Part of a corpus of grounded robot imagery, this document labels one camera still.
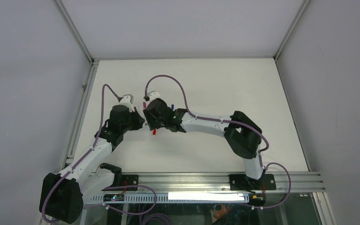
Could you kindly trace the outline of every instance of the table surface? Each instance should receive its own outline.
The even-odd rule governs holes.
[[[102,85],[109,84],[118,95],[132,94],[134,105],[143,107],[146,82],[159,74],[171,75],[183,85],[190,109],[210,115],[244,112],[263,131],[270,148],[262,153],[263,164],[277,162],[289,171],[308,171],[273,59],[178,59],[100,61],[77,143],[75,158],[84,153],[98,130]],[[174,108],[184,108],[178,85],[168,78],[151,82]],[[116,98],[105,91],[104,119]],[[147,126],[127,132],[123,142],[104,162],[124,172],[241,172],[242,159],[224,138],[202,133],[172,133]],[[271,166],[270,171],[281,171]]]

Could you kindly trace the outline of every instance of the white table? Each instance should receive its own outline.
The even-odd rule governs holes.
[[[183,85],[190,109],[211,115],[244,112],[263,131],[270,148],[263,164],[278,162],[289,171],[308,171],[289,106],[273,59],[188,59],[100,61],[86,109],[75,158],[88,148],[100,120],[101,88],[109,84],[120,96],[132,94],[134,105],[143,105],[146,82],[158,74],[177,78]],[[175,108],[184,108],[177,84],[155,79],[150,90]],[[106,90],[105,120],[116,98]],[[147,126],[127,132],[123,142],[104,162],[124,172],[241,172],[242,159],[227,141],[200,133],[172,133],[164,128],[156,136]],[[270,171],[281,171],[270,167]]]

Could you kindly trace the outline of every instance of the light strip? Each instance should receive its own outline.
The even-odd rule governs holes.
[[[201,192],[169,192],[168,200],[245,201],[245,197],[243,193],[215,194]]]

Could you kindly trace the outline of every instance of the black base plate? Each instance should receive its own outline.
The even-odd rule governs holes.
[[[265,174],[263,176],[262,184],[256,189],[248,187],[248,182],[246,181],[245,174],[230,174],[228,175],[230,179],[230,189],[232,191],[242,191],[242,190],[263,190],[263,185],[265,190],[272,191],[276,190],[277,186],[275,184],[275,179],[273,174]]]
[[[136,174],[126,174],[122,175],[120,180],[120,185],[123,186],[123,183],[127,183],[127,185],[138,185],[139,184],[139,175]],[[130,187],[126,189],[127,191],[137,191],[137,187]]]

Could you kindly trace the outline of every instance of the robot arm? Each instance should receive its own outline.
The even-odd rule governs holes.
[[[186,109],[172,110],[155,91],[150,92],[149,97],[150,103],[143,112],[151,130],[166,128],[172,132],[202,132],[225,138],[233,152],[243,159],[246,176],[251,179],[251,182],[259,185],[264,174],[261,156],[257,151],[261,138],[248,128],[220,122],[224,120],[243,122],[261,133],[262,130],[244,113],[235,111],[231,116],[214,116],[193,112],[198,118],[217,120],[196,119]]]
[[[45,213],[66,223],[73,223],[81,214],[84,200],[90,199],[96,192],[113,184],[118,186],[120,177],[119,167],[103,164],[101,161],[111,154],[122,142],[123,135],[129,130],[142,128],[144,119],[138,114],[133,104],[133,96],[124,95],[120,102],[115,105],[106,125],[101,128],[99,137],[97,134],[90,144],[89,150],[81,157],[64,168],[58,174],[49,173],[43,181],[39,211],[48,193],[59,180],[63,179],[53,191],[47,201]]]

